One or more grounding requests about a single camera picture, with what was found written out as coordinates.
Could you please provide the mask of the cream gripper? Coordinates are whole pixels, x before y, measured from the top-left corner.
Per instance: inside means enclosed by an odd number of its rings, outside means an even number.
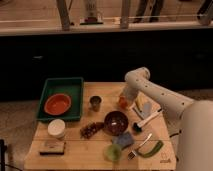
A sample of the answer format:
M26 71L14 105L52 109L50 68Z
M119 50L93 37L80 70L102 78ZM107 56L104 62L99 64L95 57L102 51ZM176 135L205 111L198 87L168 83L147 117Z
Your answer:
M138 96L138 91L135 88L132 88L131 86L126 85L123 88L120 96L124 98L126 101L128 101L129 103L133 103L136 97Z

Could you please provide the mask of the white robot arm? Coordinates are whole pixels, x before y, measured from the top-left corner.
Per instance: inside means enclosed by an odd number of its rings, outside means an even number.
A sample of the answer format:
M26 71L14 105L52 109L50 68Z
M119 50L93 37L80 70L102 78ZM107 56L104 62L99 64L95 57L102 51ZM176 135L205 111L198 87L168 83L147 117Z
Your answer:
M194 100L149 80L150 71L140 67L124 76L121 93L130 105L140 92L170 110L181 120L176 171L213 171L213 101Z

